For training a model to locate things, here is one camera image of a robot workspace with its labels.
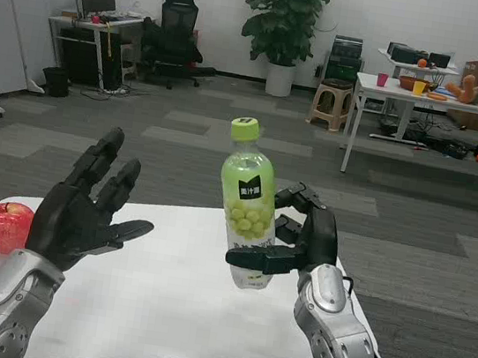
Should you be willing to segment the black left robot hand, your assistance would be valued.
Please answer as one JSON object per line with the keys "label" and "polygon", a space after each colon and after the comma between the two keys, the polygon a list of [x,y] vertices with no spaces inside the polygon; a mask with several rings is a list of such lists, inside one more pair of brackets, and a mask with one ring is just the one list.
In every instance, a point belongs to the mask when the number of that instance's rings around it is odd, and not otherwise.
{"label": "black left robot hand", "polygon": [[91,197],[116,160],[124,142],[119,127],[91,145],[73,165],[71,173],[57,183],[38,207],[25,248],[41,255],[58,270],[68,271],[87,255],[120,250],[125,242],[153,231],[148,220],[114,224],[114,214],[130,199],[141,164],[133,159],[109,178],[97,197]]}

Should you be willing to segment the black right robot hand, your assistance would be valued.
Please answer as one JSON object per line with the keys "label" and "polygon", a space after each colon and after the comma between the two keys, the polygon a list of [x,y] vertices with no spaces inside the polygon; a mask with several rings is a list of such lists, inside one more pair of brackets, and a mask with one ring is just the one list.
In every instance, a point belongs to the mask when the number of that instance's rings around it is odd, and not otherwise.
{"label": "black right robot hand", "polygon": [[277,192],[274,201],[278,209],[292,207],[303,213],[305,222],[298,223],[282,214],[274,222],[274,231],[283,245],[229,250],[225,257],[228,264],[267,275],[287,274],[293,270],[312,272],[320,265],[336,265],[336,219],[318,194],[305,183],[297,183]]}

